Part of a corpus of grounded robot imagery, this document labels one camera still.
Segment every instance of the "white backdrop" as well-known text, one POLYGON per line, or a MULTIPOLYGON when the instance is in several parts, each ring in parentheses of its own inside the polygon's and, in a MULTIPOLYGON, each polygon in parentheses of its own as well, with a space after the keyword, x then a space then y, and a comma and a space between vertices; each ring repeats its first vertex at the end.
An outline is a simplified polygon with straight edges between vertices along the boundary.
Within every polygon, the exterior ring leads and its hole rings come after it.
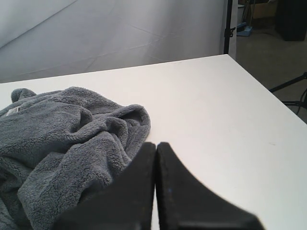
MULTIPOLYGON (((221 54, 226 5, 227 0, 77 0, 60 11, 55 4, 51 12, 58 13, 0 48, 0 82, 221 54)), ((33 7, 33 14, 46 7, 33 7)), ((11 11, 11 17, 22 15, 18 4, 11 11)), ((19 20, 20 32, 26 21, 19 20)), ((0 25, 1 34, 10 21, 0 25)), ((236 36, 230 52, 234 57, 236 36)))

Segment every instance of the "gray fleece blanket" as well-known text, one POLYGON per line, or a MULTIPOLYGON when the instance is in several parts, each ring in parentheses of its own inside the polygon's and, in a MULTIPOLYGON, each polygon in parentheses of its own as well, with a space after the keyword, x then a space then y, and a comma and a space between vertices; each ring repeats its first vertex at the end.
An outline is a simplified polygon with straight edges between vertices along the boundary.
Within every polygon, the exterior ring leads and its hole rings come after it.
POLYGON ((48 230, 129 164, 150 130, 140 105, 83 88, 12 92, 0 111, 0 229, 48 230))

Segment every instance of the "white tabletop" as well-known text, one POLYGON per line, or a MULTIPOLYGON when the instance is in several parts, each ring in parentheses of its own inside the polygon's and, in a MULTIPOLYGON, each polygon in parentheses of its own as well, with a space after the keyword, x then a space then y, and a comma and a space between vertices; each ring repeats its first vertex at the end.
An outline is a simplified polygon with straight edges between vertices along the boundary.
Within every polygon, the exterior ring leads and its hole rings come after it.
POLYGON ((307 229, 307 125, 229 56, 0 84, 0 108, 16 88, 70 86, 144 105, 147 140, 169 142, 207 187, 267 230, 307 229))

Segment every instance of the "cardboard box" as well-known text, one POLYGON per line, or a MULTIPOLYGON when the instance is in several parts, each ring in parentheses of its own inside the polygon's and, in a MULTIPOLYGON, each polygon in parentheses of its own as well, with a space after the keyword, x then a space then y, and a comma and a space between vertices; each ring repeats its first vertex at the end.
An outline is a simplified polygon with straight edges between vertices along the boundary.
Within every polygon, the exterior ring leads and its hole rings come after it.
MULTIPOLYGON (((275 17, 277 4, 277 1, 268 3, 256 3, 253 19, 275 17)), ((253 12, 254 5, 251 5, 250 8, 251 12, 253 12)))

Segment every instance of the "gray floor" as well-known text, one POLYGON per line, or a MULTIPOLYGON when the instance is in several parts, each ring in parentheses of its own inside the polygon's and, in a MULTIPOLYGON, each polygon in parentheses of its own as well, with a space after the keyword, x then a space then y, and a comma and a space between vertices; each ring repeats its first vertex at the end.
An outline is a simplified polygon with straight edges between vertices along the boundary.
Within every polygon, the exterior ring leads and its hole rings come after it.
MULTIPOLYGON (((237 62, 267 89, 307 72, 307 39, 285 42, 273 29, 255 30, 250 37, 237 37, 237 62)), ((275 93, 280 100, 299 101, 307 80, 275 93)), ((290 108, 296 112, 297 107, 290 108)), ((307 110, 298 115, 307 123, 307 110)))

